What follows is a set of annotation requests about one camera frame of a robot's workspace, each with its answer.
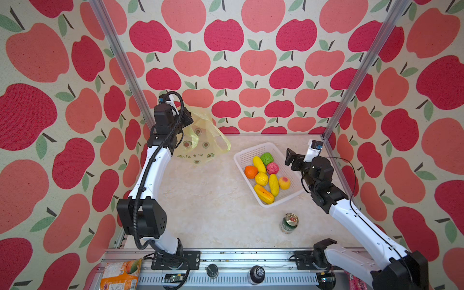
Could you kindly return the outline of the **orange toy fruit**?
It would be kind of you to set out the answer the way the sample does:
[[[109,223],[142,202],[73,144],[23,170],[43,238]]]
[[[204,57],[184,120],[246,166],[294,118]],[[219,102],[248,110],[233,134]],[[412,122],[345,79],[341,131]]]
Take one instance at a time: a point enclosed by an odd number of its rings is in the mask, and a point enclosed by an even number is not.
[[[244,174],[248,179],[255,179],[256,175],[259,173],[258,169],[255,166],[246,166]]]

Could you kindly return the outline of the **yellow banana toy fruit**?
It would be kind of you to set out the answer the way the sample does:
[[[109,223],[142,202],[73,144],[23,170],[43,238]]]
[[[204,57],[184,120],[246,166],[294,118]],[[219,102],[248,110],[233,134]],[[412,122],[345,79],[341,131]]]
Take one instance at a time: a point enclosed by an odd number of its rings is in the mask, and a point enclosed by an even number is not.
[[[269,188],[273,197],[277,197],[280,192],[279,180],[275,174],[269,176]]]

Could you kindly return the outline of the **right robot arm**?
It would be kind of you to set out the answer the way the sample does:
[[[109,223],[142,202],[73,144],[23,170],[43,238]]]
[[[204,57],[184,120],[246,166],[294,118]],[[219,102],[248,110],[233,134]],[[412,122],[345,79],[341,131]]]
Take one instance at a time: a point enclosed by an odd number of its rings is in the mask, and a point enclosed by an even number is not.
[[[364,247],[366,258],[325,239],[313,247],[312,262],[319,269],[341,268],[375,290],[427,290],[428,261],[419,251],[408,251],[361,213],[342,189],[332,182],[334,168],[320,155],[322,145],[306,154],[286,150],[285,164],[302,174],[303,188],[326,214],[343,225]]]

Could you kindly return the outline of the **yellow elongated toy fruit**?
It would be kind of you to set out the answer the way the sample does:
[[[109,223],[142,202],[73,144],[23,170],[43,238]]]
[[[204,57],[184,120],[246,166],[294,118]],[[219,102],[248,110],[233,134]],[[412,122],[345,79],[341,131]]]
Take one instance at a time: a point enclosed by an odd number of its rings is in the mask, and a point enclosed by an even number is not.
[[[260,157],[255,156],[253,158],[253,166],[257,169],[258,172],[265,174],[267,173],[266,166],[264,165]]]

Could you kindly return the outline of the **small yellow toy fruit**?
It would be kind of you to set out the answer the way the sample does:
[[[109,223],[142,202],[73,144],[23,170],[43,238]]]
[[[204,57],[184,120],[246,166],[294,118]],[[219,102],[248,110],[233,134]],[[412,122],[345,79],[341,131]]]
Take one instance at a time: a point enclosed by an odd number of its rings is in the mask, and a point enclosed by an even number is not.
[[[266,173],[263,173],[263,172],[259,172],[256,176],[255,176],[255,181],[256,181],[256,184],[262,186],[262,187],[265,187],[267,184],[268,184],[268,175]]]

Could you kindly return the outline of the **peach toy fruit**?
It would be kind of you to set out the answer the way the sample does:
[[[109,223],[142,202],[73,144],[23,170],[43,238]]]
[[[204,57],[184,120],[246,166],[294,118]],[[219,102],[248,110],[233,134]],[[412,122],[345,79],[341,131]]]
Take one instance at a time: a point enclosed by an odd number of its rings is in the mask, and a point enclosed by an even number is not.
[[[278,180],[279,187],[282,190],[288,190],[291,187],[291,180],[287,177],[282,177]]]

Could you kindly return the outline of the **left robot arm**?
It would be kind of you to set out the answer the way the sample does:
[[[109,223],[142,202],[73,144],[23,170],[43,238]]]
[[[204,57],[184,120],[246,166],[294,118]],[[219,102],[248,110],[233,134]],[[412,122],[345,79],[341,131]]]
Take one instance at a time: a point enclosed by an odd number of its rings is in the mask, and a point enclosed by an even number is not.
[[[182,256],[181,241],[167,230],[167,213],[158,202],[164,172],[175,148],[177,135],[193,123],[191,113],[181,105],[162,103],[154,108],[155,125],[147,141],[142,173],[133,190],[117,203],[124,232],[134,238],[136,247],[152,247],[165,255]]]

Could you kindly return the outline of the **pink toy fruit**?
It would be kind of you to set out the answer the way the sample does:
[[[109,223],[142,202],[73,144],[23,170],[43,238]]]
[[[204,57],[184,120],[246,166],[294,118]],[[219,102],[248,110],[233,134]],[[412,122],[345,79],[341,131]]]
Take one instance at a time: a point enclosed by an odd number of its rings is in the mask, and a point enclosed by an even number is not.
[[[277,175],[280,167],[277,163],[273,162],[266,166],[266,170],[268,175]]]

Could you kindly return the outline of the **yellow plastic bag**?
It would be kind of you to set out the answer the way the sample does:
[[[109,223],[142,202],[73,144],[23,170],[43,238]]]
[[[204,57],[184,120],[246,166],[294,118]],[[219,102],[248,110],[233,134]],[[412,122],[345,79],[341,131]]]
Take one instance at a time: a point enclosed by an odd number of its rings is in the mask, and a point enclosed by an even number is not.
[[[226,154],[231,149],[227,137],[216,127],[211,113],[200,107],[187,107],[193,123],[183,129],[181,144],[174,150],[174,157],[195,165],[203,165]]]

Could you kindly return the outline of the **yellow orange mango toy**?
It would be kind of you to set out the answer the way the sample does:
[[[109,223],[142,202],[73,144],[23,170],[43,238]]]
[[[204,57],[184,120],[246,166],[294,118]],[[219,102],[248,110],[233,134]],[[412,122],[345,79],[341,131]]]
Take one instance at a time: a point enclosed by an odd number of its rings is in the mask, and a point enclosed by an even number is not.
[[[272,204],[275,201],[275,197],[272,193],[267,191],[263,186],[256,184],[254,190],[258,198],[265,204]]]

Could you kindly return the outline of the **green toy fruit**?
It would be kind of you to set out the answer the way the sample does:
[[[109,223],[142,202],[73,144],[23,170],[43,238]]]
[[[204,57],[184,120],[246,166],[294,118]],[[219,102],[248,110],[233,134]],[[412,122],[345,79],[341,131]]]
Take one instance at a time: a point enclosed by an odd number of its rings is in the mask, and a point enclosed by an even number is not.
[[[262,154],[260,159],[265,166],[274,162],[274,157],[269,152]]]

